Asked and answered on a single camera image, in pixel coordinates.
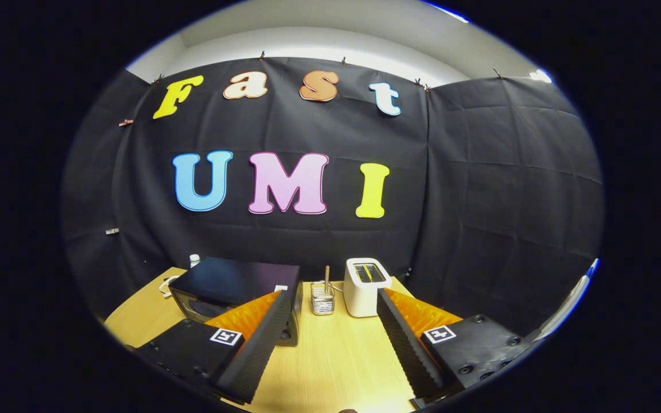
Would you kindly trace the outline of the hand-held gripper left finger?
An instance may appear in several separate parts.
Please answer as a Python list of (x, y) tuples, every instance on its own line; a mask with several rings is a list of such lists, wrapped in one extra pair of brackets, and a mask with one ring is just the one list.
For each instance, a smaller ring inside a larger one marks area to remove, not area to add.
[(291, 311), (278, 290), (207, 322), (184, 319), (134, 350), (139, 360), (204, 396), (254, 399)]

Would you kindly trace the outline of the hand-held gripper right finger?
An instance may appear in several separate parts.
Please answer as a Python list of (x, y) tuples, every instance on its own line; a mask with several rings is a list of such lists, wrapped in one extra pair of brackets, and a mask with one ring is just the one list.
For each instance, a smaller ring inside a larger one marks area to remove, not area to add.
[(458, 317), (388, 288), (376, 308), (420, 407), (477, 387), (532, 345), (487, 315)]

